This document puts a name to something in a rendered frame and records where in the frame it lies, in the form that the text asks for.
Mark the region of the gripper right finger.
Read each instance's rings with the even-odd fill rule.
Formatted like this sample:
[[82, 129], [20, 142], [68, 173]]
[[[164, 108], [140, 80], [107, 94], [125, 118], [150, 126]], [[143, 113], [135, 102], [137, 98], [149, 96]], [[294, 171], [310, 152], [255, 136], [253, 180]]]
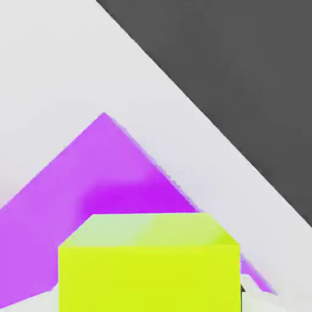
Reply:
[[247, 274], [241, 274], [242, 312], [312, 312], [312, 300], [287, 299], [262, 291]]

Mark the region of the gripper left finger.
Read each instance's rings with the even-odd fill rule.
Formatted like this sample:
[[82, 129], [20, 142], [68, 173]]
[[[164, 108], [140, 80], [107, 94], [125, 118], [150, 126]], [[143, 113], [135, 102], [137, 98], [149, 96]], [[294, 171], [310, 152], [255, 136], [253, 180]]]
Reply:
[[59, 312], [59, 285], [50, 291], [0, 308], [0, 312]]

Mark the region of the small yellow-green cube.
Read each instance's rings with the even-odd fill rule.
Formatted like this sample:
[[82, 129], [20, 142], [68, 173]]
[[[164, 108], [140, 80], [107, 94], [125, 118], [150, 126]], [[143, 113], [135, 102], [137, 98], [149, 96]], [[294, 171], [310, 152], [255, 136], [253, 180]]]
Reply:
[[209, 215], [95, 214], [58, 248], [59, 312], [241, 312], [240, 247]]

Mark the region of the large purple box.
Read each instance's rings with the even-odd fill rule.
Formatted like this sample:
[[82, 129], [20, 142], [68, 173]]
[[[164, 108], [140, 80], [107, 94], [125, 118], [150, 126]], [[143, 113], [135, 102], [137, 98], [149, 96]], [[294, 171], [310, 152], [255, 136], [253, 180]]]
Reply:
[[59, 284], [59, 246], [92, 215], [199, 212], [102, 114], [0, 209], [0, 308]]

